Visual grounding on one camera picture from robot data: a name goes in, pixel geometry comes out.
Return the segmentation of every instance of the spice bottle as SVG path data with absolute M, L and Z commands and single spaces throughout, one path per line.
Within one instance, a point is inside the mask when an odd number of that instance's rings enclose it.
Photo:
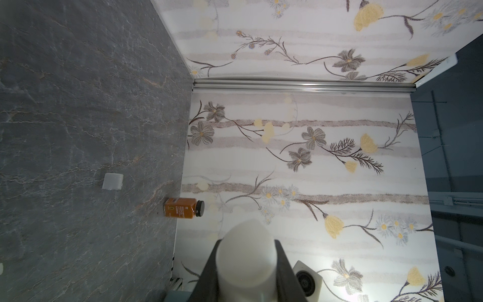
M 193 218 L 202 216 L 205 202 L 195 198 L 169 198 L 164 204 L 164 216 L 174 218 Z

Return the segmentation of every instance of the black bottle cap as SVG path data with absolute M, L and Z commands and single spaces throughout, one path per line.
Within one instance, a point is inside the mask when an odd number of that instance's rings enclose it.
M 196 203 L 196 216 L 197 217 L 203 216 L 204 212 L 205 212 L 205 202 L 204 201 L 198 201 Z

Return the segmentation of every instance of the small white cube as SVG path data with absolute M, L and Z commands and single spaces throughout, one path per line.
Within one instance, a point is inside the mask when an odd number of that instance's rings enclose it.
M 104 176 L 104 183 L 102 189 L 104 190 L 120 190 L 122 188 L 122 180 L 124 174 L 119 173 L 106 173 Z

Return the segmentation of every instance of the white cylindrical object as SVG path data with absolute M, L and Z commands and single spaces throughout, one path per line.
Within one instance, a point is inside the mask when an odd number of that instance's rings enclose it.
M 216 251 L 220 301 L 268 302 L 276 298 L 277 250 L 258 220 L 232 228 Z

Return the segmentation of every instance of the floral wallpaper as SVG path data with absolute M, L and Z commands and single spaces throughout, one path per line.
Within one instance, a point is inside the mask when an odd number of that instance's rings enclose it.
M 415 82 L 483 33 L 480 0 L 152 0 L 194 78 Z
M 206 202 L 178 220 L 184 290 L 254 218 L 322 276 L 320 301 L 443 301 L 409 94 L 195 91 L 181 196 Z

